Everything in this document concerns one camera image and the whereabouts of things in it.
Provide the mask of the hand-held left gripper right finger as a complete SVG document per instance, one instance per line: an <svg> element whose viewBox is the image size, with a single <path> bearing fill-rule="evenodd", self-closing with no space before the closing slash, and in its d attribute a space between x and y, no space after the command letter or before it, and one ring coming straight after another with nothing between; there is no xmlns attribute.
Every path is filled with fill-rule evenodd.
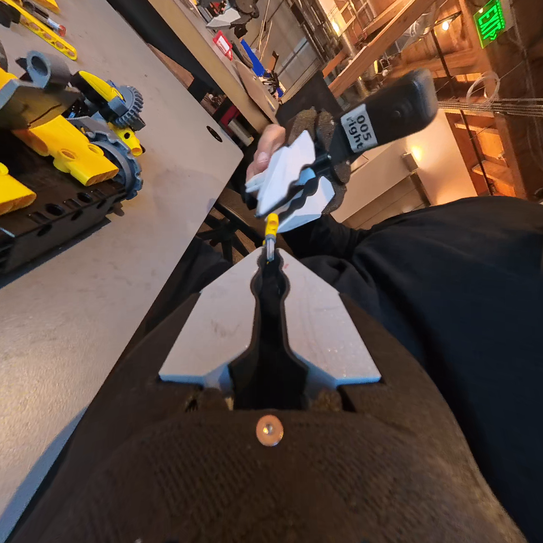
<svg viewBox="0 0 543 543"><path fill-rule="evenodd" d="M295 361L307 370L305 387L377 383L377 369L339 292L278 249L286 283L281 310L286 341Z"/></svg>

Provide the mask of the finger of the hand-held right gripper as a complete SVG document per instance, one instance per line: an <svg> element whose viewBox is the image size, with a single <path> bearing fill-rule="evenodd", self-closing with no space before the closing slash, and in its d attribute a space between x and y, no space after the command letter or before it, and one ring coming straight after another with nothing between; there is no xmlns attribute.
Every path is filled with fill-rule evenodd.
<svg viewBox="0 0 543 543"><path fill-rule="evenodd" d="M302 195L292 201L287 216L279 219L277 232L286 233L319 219L335 195L331 181L321 176L314 194Z"/></svg>
<svg viewBox="0 0 543 543"><path fill-rule="evenodd" d="M292 200L300 191L300 174L315 160L315 143L308 130L304 130L291 145L277 150L267 169L255 175L255 217L266 218Z"/></svg>

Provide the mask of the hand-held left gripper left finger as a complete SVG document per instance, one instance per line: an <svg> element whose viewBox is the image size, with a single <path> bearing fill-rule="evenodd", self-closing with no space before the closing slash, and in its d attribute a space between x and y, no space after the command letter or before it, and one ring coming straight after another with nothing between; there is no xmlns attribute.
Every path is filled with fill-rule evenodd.
<svg viewBox="0 0 543 543"><path fill-rule="evenodd" d="M253 338L256 297L251 285L262 254L263 248L253 251L203 288L159 370L163 382L234 386L229 364Z"/></svg>

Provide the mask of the person's right forearm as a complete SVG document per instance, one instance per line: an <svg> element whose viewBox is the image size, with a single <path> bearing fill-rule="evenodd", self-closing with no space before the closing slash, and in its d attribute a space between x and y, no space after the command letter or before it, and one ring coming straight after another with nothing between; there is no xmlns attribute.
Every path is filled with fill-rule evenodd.
<svg viewBox="0 0 543 543"><path fill-rule="evenodd" d="M317 256L350 260L358 246L380 229L381 227L378 225L369 230L352 229L327 214L315 221L284 232L282 236L292 255L298 260Z"/></svg>

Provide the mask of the person's right hand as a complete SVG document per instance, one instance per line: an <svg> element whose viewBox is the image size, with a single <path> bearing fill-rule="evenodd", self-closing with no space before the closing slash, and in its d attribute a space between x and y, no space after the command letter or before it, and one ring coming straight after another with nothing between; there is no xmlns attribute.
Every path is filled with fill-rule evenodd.
<svg viewBox="0 0 543 543"><path fill-rule="evenodd" d="M246 182L268 168L273 154L285 144L285 141L286 129L284 127L277 124L266 126L261 133L253 160L247 168Z"/></svg>

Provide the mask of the black office chair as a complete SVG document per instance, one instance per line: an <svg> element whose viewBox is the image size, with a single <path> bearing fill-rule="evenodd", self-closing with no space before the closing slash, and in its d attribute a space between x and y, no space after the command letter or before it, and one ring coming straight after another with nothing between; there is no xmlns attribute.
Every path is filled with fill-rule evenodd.
<svg viewBox="0 0 543 543"><path fill-rule="evenodd" d="M196 237L219 250L230 264L245 258L264 243L264 225L254 218L241 198L231 188L223 189L207 214Z"/></svg>

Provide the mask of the green exit sign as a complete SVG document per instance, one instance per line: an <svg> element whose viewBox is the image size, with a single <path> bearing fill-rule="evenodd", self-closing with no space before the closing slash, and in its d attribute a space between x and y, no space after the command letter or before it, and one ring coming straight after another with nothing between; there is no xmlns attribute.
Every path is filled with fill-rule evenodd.
<svg viewBox="0 0 543 543"><path fill-rule="evenodd" d="M506 19L500 1L489 1L473 15L481 49L497 40L506 31Z"/></svg>

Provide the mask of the person's dark clothing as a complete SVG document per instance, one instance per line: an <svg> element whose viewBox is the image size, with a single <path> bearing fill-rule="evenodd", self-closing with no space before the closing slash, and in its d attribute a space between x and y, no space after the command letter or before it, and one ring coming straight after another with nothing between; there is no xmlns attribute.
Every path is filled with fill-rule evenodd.
<svg viewBox="0 0 543 543"><path fill-rule="evenodd" d="M119 541L542 542L542 206L464 199L377 225L350 260L301 261L411 356L346 387L351 411L279 412L276 450L256 413L160 423Z"/></svg>

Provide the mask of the small red box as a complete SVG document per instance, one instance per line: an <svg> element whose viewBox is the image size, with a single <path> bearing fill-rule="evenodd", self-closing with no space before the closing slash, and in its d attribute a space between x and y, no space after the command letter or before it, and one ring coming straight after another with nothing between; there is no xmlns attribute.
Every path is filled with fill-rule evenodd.
<svg viewBox="0 0 543 543"><path fill-rule="evenodd" d="M226 58L230 61L233 60L233 45L222 31L216 32L213 42Z"/></svg>

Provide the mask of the grey table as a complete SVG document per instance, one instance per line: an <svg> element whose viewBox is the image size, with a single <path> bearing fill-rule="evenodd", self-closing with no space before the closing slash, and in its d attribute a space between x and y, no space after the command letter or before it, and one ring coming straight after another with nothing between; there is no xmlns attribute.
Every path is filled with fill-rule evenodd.
<svg viewBox="0 0 543 543"><path fill-rule="evenodd" d="M257 132L279 123L277 101L248 67L237 59L228 60L219 50L195 5L189 1L149 3Z"/></svg>

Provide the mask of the idle black grey gripper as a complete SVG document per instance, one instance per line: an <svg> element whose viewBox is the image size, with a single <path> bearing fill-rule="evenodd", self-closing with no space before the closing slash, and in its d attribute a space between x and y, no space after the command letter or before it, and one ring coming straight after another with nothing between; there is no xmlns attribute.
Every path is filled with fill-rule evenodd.
<svg viewBox="0 0 543 543"><path fill-rule="evenodd" d="M206 24L209 29L244 26L260 16L257 1L210 1L209 7L218 9L217 14Z"/></svg>

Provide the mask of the toy wheel gear subassembly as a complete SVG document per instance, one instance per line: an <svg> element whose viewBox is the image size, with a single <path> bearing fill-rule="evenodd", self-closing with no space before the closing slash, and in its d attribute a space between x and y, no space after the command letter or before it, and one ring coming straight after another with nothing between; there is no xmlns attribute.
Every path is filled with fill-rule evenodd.
<svg viewBox="0 0 543 543"><path fill-rule="evenodd" d="M111 129L134 157L144 153L145 149L136 136L146 125L141 118L144 100L138 89L128 85L117 86L111 80L103 80L87 71L73 74L70 84L81 97L64 114L68 120L92 118Z"/></svg>

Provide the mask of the yellow toy vehicle model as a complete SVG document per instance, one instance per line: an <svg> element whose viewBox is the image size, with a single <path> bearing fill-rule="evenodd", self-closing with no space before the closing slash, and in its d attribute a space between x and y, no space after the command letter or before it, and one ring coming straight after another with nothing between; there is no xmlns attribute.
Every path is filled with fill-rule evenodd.
<svg viewBox="0 0 543 543"><path fill-rule="evenodd" d="M16 62L19 77L2 47L2 276L93 229L143 187L138 157L111 129L64 116L81 94L63 60L29 51Z"/></svg>

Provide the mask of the pile of loose toy pieces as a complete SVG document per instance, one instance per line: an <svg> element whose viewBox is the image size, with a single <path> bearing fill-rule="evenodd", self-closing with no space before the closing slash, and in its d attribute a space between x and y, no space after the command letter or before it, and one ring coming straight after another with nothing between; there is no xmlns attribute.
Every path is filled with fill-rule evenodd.
<svg viewBox="0 0 543 543"><path fill-rule="evenodd" d="M32 1L1 1L1 26L20 25L72 61L77 50L65 39L66 29Z"/></svg>

